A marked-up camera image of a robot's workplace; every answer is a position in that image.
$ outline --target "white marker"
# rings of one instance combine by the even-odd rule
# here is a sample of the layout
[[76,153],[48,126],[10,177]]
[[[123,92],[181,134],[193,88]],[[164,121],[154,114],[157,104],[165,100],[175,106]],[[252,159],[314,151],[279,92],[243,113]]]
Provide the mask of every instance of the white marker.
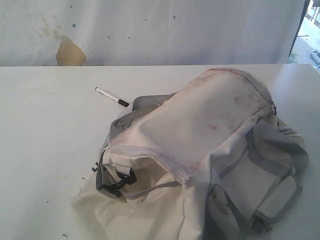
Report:
[[107,91],[105,91],[105,90],[102,90],[102,89],[99,88],[99,87],[96,87],[95,90],[96,90],[98,93],[100,93],[100,94],[102,94],[102,95],[104,95],[104,96],[106,96],[106,97],[108,97],[108,98],[116,101],[118,104],[120,104],[120,105],[122,105],[122,106],[124,106],[124,107],[128,107],[128,106],[129,106],[129,103],[128,103],[128,102],[126,102],[126,101],[124,101],[124,100],[122,100],[122,99],[120,99],[120,98],[118,98],[118,97],[116,97],[116,96],[113,96],[111,93],[109,93],[109,92],[107,92]]

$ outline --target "dirty backpack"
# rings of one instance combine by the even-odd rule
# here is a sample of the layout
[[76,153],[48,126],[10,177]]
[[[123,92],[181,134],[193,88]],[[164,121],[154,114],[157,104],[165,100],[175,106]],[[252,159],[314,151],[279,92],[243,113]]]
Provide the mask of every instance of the dirty backpack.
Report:
[[85,239],[244,239],[270,231],[301,192],[303,139],[265,85],[233,68],[135,99],[110,126],[72,200]]

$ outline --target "white table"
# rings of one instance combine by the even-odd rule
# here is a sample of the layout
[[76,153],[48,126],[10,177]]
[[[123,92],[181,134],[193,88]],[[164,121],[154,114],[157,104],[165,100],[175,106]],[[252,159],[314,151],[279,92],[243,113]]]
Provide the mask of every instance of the white table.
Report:
[[[96,86],[132,101],[170,94],[212,67],[0,67],[0,238],[81,239],[70,199],[123,109]],[[305,137],[311,157],[302,194],[270,236],[319,239],[320,75],[309,64],[233,67],[268,86],[278,116]]]

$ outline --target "white backpack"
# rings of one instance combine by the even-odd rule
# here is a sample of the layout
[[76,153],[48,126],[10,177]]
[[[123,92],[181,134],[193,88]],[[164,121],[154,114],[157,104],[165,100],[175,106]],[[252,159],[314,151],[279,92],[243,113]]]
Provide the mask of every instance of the white backpack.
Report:
[[86,239],[243,239],[283,216],[308,161],[261,82],[214,68],[130,104],[72,205]]

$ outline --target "fabric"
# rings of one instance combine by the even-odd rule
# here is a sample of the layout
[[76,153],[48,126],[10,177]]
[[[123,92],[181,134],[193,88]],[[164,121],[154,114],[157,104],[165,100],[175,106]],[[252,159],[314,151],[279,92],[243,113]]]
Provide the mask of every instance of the fabric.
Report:
[[[213,239],[243,239],[271,230],[299,193],[295,174],[308,154],[279,131],[294,132],[278,126],[268,89],[247,72],[209,69],[129,109],[112,123],[94,173],[114,196],[88,189],[72,201],[83,229],[99,226],[91,239],[200,240],[205,221],[219,229]],[[85,224],[83,212],[94,220]]]
[[304,3],[0,0],[0,66],[286,63]]

